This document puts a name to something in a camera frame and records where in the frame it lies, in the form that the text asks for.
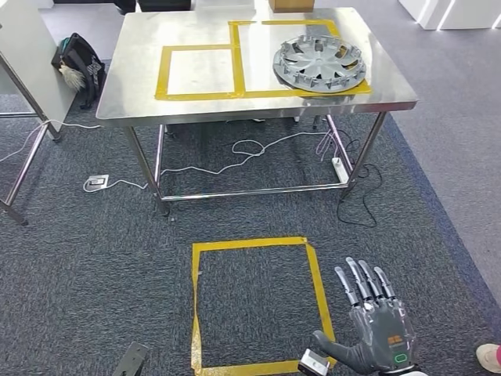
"white cabinet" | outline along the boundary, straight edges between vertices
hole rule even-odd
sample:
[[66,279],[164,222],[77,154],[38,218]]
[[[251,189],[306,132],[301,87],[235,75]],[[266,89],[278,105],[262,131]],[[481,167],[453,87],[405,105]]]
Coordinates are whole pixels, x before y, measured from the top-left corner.
[[423,29],[501,27],[500,0],[399,0]]

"carpet floor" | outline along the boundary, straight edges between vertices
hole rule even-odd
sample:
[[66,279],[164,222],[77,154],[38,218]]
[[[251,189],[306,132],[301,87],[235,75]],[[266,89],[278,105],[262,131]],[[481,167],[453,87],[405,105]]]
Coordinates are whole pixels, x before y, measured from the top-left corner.
[[[93,110],[83,112],[78,104],[67,122],[97,124]],[[374,117],[335,121],[352,139],[360,139]],[[29,121],[10,122],[0,129],[0,157],[33,127]],[[163,168],[219,169],[244,159],[231,153],[237,140],[266,144],[312,132],[312,119],[297,125],[288,119],[177,125],[171,131],[176,137],[164,141]],[[487,374],[475,360],[475,347],[501,340],[499,307],[392,117],[369,158],[383,177],[379,190],[366,198],[377,221],[374,228],[340,222],[337,191],[183,202],[173,205],[166,219],[155,212],[149,192],[133,186],[83,192],[88,176],[103,173],[112,182],[143,184],[121,130],[63,128],[62,133],[60,143],[42,144],[16,201],[30,224],[18,226],[0,215],[2,373],[112,374],[127,347],[137,341],[151,348],[144,375],[192,374],[192,245],[261,237],[308,238],[317,253],[339,342],[358,340],[333,271],[347,256],[387,272],[407,303],[418,336],[420,362],[430,375]],[[138,131],[149,161],[156,133],[156,128]],[[343,138],[347,143],[349,136]],[[170,193],[194,193],[333,181],[332,152],[321,163],[315,155],[321,138],[286,140],[220,176],[168,173],[162,185]],[[2,164],[0,181],[11,181],[9,176],[22,157]],[[372,166],[367,172],[339,208],[341,218],[372,223],[362,197],[380,177]],[[310,344],[309,334],[321,328],[303,248],[204,252],[198,273],[204,367],[297,359]],[[333,373],[354,374],[341,364]]]

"gray glove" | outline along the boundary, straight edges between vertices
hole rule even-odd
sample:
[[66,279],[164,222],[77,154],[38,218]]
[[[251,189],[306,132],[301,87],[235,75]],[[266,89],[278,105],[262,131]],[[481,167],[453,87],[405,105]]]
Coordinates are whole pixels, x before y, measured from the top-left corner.
[[355,277],[362,300],[352,289],[345,272],[340,267],[336,273],[341,280],[352,305],[350,317],[355,323],[361,341],[353,347],[331,342],[321,331],[313,335],[324,353],[359,374],[380,371],[382,374],[406,370],[416,371],[415,335],[404,304],[395,298],[393,288],[385,272],[374,271],[382,288],[367,262],[358,262],[362,273],[352,258],[346,258]]

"backpack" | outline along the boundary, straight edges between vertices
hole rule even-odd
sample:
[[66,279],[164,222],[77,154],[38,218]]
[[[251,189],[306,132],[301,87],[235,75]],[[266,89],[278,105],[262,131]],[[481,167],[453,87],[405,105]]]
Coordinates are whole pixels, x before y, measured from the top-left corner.
[[80,106],[82,110],[92,107],[106,78],[105,64],[90,44],[77,33],[61,41],[51,63],[58,70],[66,65],[83,75],[86,95],[85,102]]

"power strip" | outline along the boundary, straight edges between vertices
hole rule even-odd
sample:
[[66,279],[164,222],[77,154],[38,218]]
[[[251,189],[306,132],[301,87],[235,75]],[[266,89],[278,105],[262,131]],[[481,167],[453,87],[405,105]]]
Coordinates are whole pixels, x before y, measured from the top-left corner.
[[337,179],[339,179],[339,181],[341,184],[348,183],[349,176],[346,173],[346,169],[341,161],[341,158],[337,158],[337,157],[332,158],[332,165],[333,166],[333,169],[336,171]]

